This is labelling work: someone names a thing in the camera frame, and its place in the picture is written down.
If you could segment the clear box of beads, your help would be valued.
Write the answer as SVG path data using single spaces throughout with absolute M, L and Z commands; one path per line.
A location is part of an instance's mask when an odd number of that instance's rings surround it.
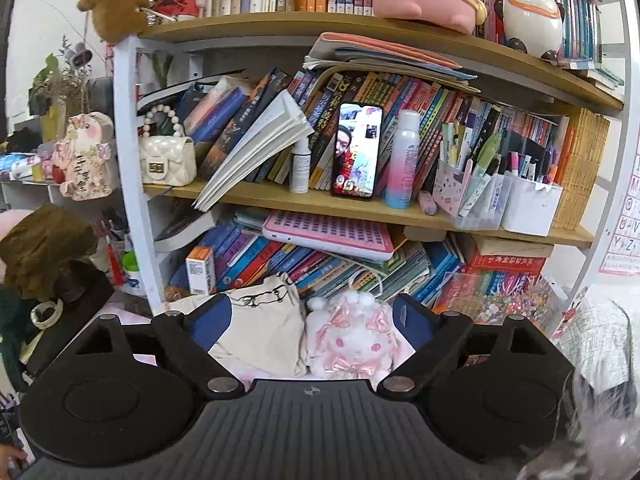
M 550 337 L 561 324 L 563 307 L 543 276 L 494 271 L 450 274 L 432 311 L 457 311 L 485 325 L 501 325 L 510 315 L 521 315 Z

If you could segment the cream canvas tote bag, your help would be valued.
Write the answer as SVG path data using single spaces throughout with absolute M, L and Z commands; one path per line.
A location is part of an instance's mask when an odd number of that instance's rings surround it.
M 305 315 L 298 291 L 288 274 L 278 273 L 253 286 L 229 289 L 228 330 L 210 355 L 220 364 L 238 360 L 271 374 L 303 375 L 306 367 Z M 167 305 L 189 314 L 213 296 L 190 296 Z

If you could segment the orange white small box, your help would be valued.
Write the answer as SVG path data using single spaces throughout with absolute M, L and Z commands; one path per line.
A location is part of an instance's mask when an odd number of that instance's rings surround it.
M 216 292 L 214 252 L 210 247 L 195 246 L 186 257 L 186 274 L 192 295 Z

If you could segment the pink white plush bunny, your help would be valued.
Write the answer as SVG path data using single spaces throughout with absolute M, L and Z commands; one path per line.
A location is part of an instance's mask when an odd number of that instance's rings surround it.
M 375 387 L 414 355 L 394 324 L 392 307 L 370 292 L 314 297 L 307 309 L 307 367 L 314 377 L 367 379 Z

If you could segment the pink white tablet keyboard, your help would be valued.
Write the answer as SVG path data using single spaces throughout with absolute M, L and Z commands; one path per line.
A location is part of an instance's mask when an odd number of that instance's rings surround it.
M 386 261 L 395 252 L 385 224 L 324 214 L 274 210 L 262 225 L 262 235 L 277 242 L 371 261 Z

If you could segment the pink patterned pen holder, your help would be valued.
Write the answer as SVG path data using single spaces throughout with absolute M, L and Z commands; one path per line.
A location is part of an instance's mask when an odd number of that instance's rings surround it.
M 435 203 L 451 217 L 457 217 L 462 200 L 469 187 L 473 172 L 473 163 L 468 160 L 463 170 L 457 170 L 448 162 L 440 160 L 434 181 L 433 197 Z

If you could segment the pink blue spray bottle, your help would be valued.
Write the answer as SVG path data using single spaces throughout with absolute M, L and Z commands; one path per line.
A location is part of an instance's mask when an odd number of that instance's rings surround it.
M 417 112 L 399 113 L 384 194 L 386 205 L 395 209 L 407 209 L 410 204 L 420 148 L 420 122 Z

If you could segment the white pen holder box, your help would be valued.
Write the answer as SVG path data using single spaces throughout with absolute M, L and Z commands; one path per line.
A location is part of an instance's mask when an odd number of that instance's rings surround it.
M 508 174 L 510 192 L 501 226 L 508 232 L 546 237 L 551 229 L 563 189 Z

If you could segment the grey knitted cloth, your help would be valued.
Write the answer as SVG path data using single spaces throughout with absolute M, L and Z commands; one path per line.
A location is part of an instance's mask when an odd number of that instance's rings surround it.
M 639 392 L 639 304 L 629 288 L 592 288 L 561 330 L 556 346 L 596 393 Z

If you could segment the white quilted pearl handbag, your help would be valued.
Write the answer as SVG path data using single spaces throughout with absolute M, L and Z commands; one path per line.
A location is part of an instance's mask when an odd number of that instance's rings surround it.
M 144 184 L 181 188 L 195 179 L 194 142 L 170 106 L 156 104 L 145 113 L 138 147 Z

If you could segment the brown fabric hat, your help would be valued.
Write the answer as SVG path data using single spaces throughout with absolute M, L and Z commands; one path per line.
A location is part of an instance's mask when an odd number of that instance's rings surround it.
M 47 301 L 71 262 L 96 252 L 98 238 L 79 214 L 53 204 L 1 214 L 1 284 L 25 300 Z

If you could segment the small white spray bottle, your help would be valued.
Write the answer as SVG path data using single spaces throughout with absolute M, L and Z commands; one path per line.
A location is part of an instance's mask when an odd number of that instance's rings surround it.
M 311 151 L 308 138 L 303 136 L 292 148 L 290 180 L 288 187 L 291 193 L 306 194 L 309 186 Z

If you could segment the smartphone with lit screen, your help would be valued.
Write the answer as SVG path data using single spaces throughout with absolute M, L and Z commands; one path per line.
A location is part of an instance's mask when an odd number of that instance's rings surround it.
M 360 200 L 373 196 L 383 116 L 382 107 L 373 104 L 347 102 L 338 109 L 332 195 Z

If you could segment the fanned open white book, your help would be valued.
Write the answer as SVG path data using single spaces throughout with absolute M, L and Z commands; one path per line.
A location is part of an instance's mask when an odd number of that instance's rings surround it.
M 306 140 L 312 128 L 288 90 L 282 90 L 252 123 L 202 188 L 193 207 L 209 211 L 224 194 L 271 156 Z

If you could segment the white panda figurine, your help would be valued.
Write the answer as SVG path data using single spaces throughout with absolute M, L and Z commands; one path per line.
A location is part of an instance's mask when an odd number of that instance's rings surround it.
M 497 0 L 506 46 L 552 64 L 559 62 L 564 8 L 555 0 Z

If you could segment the brown plush monkey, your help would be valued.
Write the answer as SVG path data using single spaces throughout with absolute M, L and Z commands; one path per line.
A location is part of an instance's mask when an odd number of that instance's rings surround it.
M 96 34 L 107 44 L 119 44 L 149 28 L 144 12 L 150 0 L 79 0 L 78 10 L 90 12 Z

